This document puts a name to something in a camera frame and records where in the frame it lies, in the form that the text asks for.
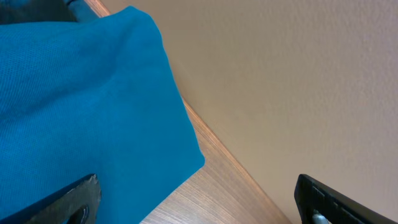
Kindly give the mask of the blue polo shirt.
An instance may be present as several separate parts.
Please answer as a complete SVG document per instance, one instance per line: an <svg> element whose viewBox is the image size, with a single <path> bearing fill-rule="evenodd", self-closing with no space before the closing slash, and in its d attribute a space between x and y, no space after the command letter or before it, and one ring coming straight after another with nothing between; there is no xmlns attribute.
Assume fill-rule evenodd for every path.
<svg viewBox="0 0 398 224"><path fill-rule="evenodd" d="M139 223L204 166L150 15L1 26L1 217L96 174L98 223Z"/></svg>

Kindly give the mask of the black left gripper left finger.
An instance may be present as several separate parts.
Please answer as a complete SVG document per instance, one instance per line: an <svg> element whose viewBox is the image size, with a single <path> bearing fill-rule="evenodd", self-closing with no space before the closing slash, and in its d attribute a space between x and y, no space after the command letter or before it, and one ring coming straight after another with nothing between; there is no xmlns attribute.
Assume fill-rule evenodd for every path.
<svg viewBox="0 0 398 224"><path fill-rule="evenodd" d="M95 224L100 202L99 180L89 174L2 219L1 224Z"/></svg>

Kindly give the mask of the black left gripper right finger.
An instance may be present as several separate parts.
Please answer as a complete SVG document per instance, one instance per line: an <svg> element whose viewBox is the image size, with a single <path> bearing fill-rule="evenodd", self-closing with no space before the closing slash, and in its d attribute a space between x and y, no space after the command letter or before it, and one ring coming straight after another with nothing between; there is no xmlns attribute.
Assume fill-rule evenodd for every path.
<svg viewBox="0 0 398 224"><path fill-rule="evenodd" d="M294 199L302 224L397 224L307 174L298 176Z"/></svg>

